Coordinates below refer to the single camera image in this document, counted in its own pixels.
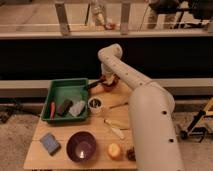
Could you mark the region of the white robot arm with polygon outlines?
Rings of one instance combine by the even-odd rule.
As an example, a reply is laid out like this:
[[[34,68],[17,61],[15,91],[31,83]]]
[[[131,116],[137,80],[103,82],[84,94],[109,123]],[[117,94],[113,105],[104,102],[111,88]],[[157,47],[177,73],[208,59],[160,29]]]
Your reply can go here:
[[[102,73],[116,74],[131,89],[129,118],[138,171],[185,171],[171,114],[170,92],[121,60],[122,47],[112,44],[98,51]]]

